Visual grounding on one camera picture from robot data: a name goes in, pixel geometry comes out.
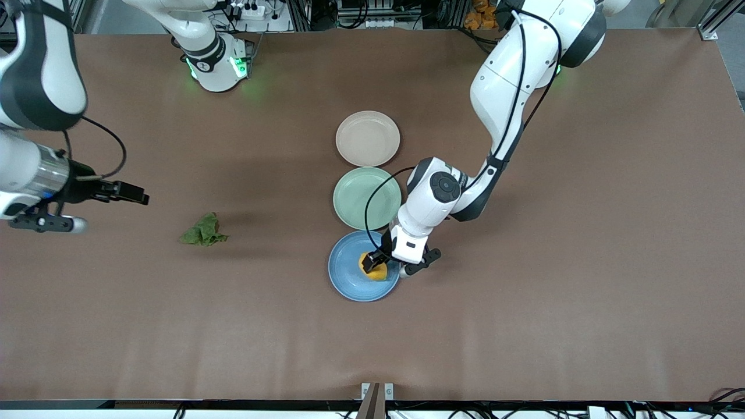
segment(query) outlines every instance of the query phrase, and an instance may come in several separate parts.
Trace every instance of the brown table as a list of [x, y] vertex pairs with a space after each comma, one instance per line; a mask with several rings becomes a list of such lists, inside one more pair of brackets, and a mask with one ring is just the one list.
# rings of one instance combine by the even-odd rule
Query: brown table
[[[742, 384], [745, 117], [695, 30], [610, 31], [555, 83], [477, 221], [376, 303], [326, 273], [351, 230], [332, 190], [339, 123], [380, 110], [394, 171], [489, 147], [456, 32], [278, 34], [253, 79], [203, 91], [158, 36], [77, 38], [89, 116], [127, 142], [149, 207], [88, 202], [82, 236], [3, 227], [0, 397], [706, 399]], [[99, 171], [116, 144], [82, 124]], [[62, 146], [58, 133], [31, 133]], [[208, 211], [231, 235], [177, 242]]]

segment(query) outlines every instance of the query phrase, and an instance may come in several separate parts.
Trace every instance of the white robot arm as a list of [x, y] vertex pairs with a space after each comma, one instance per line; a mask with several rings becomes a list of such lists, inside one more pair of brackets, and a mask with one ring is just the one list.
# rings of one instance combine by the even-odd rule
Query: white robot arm
[[123, 0], [154, 17], [178, 42], [191, 76], [224, 92], [248, 76], [246, 41], [218, 33], [204, 13], [218, 0]]
[[[67, 0], [7, 0], [18, 43], [0, 57], [0, 219], [28, 230], [79, 233], [82, 218], [64, 203], [87, 199], [147, 204], [142, 188], [109, 182], [19, 130], [66, 130], [83, 118], [87, 98], [77, 70]], [[55, 214], [48, 205], [57, 204]]]
[[470, 221], [484, 211], [522, 135], [528, 97], [551, 82], [557, 61], [579, 66], [605, 38], [606, 18], [594, 0], [502, 0], [497, 11], [499, 26], [510, 30], [471, 85], [474, 111], [492, 137], [481, 170], [471, 177], [436, 157], [419, 162], [407, 181], [409, 197], [382, 246], [363, 260], [365, 271], [393, 259], [402, 263], [406, 277], [439, 258], [437, 249], [428, 250], [430, 233], [448, 216]]

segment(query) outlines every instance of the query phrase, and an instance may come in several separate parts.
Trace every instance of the blue plate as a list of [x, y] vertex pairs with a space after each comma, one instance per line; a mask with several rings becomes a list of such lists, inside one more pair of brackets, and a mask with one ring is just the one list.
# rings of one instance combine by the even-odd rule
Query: blue plate
[[[370, 234], [379, 246], [382, 235], [376, 231], [371, 231]], [[398, 283], [398, 262], [388, 262], [388, 275], [382, 281], [373, 281], [362, 273], [359, 268], [360, 256], [374, 250], [364, 231], [347, 234], [331, 250], [329, 278], [334, 288], [344, 297], [362, 303], [380, 300]]]

